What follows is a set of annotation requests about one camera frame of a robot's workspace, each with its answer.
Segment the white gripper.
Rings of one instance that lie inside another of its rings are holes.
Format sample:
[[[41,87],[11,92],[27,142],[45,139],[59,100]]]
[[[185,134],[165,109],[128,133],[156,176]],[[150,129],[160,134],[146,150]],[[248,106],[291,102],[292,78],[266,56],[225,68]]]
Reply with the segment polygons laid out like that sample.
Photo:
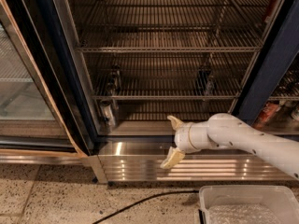
[[[161,163],[162,169],[171,169],[179,164],[185,153],[194,153],[209,147],[207,122],[184,123],[182,120],[169,115],[167,119],[175,133],[176,148],[170,147],[166,159]]]

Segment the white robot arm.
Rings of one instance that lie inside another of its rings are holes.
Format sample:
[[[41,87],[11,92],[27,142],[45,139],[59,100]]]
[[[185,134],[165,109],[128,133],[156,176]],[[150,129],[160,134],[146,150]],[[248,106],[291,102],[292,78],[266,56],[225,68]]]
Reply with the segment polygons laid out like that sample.
[[[299,176],[299,143],[296,141],[258,131],[226,113],[198,123],[186,123],[174,116],[167,118],[175,131],[176,146],[169,148],[161,164],[163,169],[173,168],[186,154],[228,147],[251,153],[293,178]]]

